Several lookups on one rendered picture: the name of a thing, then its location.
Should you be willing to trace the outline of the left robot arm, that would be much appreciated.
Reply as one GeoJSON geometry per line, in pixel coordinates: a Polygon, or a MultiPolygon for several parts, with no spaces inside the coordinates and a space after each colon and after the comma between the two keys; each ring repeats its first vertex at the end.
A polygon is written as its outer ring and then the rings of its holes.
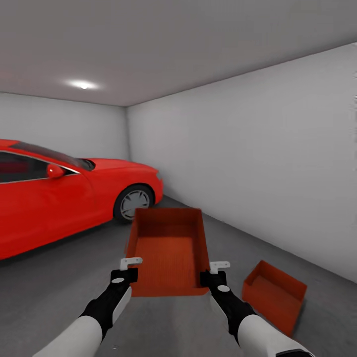
{"type": "Polygon", "coordinates": [[[94,357],[100,344],[131,298],[129,283],[137,282],[140,257],[122,258],[120,269],[111,272],[111,282],[97,299],[56,339],[32,357],[94,357]]]}

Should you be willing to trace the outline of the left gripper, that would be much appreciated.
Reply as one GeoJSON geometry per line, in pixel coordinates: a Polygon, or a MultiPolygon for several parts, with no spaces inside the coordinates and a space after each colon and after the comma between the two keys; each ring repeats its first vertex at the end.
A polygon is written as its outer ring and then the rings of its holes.
{"type": "Polygon", "coordinates": [[[129,278],[129,283],[137,282],[138,268],[128,268],[125,271],[121,271],[120,269],[113,270],[111,272],[111,280],[113,280],[115,276],[119,275],[126,275],[129,278]]]}

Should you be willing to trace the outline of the storage box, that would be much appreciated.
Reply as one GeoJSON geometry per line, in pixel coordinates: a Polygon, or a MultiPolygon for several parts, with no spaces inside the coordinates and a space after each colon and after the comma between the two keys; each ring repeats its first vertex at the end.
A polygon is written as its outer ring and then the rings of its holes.
{"type": "Polygon", "coordinates": [[[306,284],[262,259],[244,281],[241,298],[291,339],[297,316],[287,312],[287,307],[290,306],[290,311],[298,311],[301,305],[294,302],[303,302],[307,288],[306,284]],[[271,285],[263,285],[260,279],[271,285]]]}
{"type": "Polygon", "coordinates": [[[200,272],[210,271],[202,210],[136,208],[125,258],[140,257],[131,297],[205,295],[200,272]]]}

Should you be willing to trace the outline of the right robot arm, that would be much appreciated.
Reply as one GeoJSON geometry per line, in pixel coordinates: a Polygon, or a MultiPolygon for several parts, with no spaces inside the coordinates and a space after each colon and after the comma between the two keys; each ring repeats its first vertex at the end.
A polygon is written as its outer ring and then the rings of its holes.
{"type": "Polygon", "coordinates": [[[212,309],[241,347],[245,357],[315,357],[301,344],[271,325],[247,302],[239,300],[227,285],[228,261],[210,262],[209,272],[200,272],[200,283],[209,287],[212,309]]]}

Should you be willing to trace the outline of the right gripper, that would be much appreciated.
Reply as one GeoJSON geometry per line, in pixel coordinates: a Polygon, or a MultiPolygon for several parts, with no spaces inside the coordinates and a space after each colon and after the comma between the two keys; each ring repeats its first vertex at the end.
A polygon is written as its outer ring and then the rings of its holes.
{"type": "Polygon", "coordinates": [[[209,287],[212,281],[220,280],[224,283],[227,282],[226,280],[226,273],[225,271],[218,271],[218,274],[211,274],[210,272],[200,272],[200,283],[203,287],[209,287]]]}

